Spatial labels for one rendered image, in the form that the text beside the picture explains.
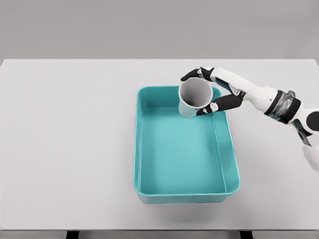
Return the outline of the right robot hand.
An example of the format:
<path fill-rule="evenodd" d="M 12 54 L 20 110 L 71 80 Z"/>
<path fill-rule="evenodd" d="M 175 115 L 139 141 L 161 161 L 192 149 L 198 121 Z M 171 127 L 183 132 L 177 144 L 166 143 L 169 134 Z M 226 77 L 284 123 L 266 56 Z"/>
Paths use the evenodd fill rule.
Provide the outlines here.
<path fill-rule="evenodd" d="M 196 68 L 183 76 L 181 81 L 185 82 L 190 78 L 201 78 L 209 82 L 215 82 L 230 92 L 230 94 L 219 97 L 198 110 L 196 112 L 198 116 L 238 108 L 241 106 L 244 97 L 256 88 L 256 85 L 252 82 L 220 67 L 209 70 L 203 67 Z"/>

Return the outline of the white paper cup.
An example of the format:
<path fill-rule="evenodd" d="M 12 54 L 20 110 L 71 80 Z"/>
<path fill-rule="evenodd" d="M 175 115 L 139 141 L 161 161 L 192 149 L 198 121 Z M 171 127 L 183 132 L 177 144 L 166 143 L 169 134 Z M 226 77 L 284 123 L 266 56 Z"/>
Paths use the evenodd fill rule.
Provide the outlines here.
<path fill-rule="evenodd" d="M 204 79 L 190 78 L 181 83 L 178 96 L 179 113 L 184 118 L 192 118 L 212 101 L 213 89 Z"/>

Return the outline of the teal rectangular basket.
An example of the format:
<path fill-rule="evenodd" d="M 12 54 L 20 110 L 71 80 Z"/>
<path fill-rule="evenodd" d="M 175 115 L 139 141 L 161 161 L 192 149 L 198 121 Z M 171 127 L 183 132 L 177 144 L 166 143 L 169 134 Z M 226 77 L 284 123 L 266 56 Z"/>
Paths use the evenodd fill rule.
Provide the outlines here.
<path fill-rule="evenodd" d="M 227 114 L 190 119 L 178 86 L 137 93 L 133 187 L 146 204 L 220 203 L 240 188 Z"/>

